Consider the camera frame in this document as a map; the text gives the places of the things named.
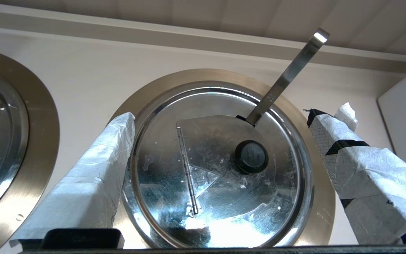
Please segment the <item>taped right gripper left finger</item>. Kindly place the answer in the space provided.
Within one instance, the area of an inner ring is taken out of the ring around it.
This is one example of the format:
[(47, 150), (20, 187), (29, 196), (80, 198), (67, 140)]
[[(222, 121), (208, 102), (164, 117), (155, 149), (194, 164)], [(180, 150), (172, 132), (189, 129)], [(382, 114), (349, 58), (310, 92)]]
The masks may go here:
[(113, 228), (134, 142), (134, 115), (115, 117), (9, 240), (10, 248), (119, 248)]

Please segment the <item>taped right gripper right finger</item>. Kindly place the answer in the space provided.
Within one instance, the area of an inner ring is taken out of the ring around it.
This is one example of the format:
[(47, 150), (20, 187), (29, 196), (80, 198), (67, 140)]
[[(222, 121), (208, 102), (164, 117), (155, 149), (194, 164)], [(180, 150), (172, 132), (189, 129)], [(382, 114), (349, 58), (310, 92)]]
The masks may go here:
[(335, 115), (311, 108), (307, 126), (360, 245), (406, 244), (406, 162), (356, 134), (349, 103)]

